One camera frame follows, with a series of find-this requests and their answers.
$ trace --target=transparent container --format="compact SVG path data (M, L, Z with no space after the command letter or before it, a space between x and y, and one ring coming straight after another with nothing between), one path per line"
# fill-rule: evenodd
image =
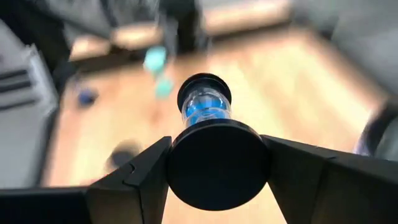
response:
M184 101L182 118L186 127L208 119L230 119L231 105L220 92L199 86Z

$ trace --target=black cylindrical object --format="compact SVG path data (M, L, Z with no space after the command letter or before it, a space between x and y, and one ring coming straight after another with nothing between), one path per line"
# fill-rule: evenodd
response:
M269 177L269 151L253 129L230 119L227 84L213 74L194 75L182 85L177 101L187 129L169 152L170 188L203 210L227 210L250 201Z

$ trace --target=blue liquid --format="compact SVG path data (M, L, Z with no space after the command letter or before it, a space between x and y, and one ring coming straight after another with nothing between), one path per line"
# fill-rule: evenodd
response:
M208 119L228 119L227 104L220 98L199 96L191 101L185 110L187 126L194 125Z

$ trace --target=gray furniture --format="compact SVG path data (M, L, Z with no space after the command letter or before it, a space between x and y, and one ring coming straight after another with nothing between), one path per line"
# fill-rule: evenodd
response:
M36 48L1 21L0 45L0 189L33 187L58 100Z

